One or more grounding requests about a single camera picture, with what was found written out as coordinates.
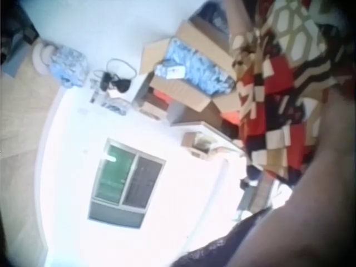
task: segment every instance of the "skin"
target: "skin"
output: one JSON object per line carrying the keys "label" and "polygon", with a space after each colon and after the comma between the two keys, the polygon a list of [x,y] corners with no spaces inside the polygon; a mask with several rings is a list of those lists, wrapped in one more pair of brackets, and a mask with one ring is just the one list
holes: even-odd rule
{"label": "skin", "polygon": [[290,200],[253,229],[227,267],[333,266],[354,249],[354,101],[332,92],[322,119],[317,154]]}

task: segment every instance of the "window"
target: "window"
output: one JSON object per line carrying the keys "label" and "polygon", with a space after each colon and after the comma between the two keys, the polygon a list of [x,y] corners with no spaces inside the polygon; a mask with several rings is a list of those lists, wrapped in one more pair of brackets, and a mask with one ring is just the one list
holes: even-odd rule
{"label": "window", "polygon": [[96,174],[89,218],[140,228],[164,164],[109,139]]}

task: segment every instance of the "red patterned fabric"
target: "red patterned fabric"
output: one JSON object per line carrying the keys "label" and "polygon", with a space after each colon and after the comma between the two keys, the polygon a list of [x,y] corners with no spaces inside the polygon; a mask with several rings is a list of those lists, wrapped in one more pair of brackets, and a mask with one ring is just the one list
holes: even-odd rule
{"label": "red patterned fabric", "polygon": [[313,158],[328,90],[354,97],[354,48],[329,1],[260,0],[256,10],[254,33],[231,37],[248,175],[294,185]]}

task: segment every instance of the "wooden floor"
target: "wooden floor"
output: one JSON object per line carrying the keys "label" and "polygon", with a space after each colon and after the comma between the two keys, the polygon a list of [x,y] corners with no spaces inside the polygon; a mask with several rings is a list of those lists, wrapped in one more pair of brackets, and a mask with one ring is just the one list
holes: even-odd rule
{"label": "wooden floor", "polygon": [[34,205],[37,149],[48,111],[59,89],[41,77],[29,53],[15,78],[1,73],[0,208],[8,257],[15,266],[43,266],[47,245]]}

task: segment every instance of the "small box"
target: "small box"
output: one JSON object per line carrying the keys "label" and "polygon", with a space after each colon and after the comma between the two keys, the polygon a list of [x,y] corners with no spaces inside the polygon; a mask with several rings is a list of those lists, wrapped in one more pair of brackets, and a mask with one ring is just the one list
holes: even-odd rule
{"label": "small box", "polygon": [[206,160],[209,157],[209,151],[214,142],[215,140],[204,136],[202,133],[187,132],[184,134],[181,146],[187,149],[192,156]]}
{"label": "small box", "polygon": [[139,111],[155,120],[162,120],[167,116],[168,104],[152,93],[148,93],[139,105]]}
{"label": "small box", "polygon": [[170,79],[183,79],[185,77],[185,66],[178,65],[175,61],[163,61],[155,67],[155,75]]}

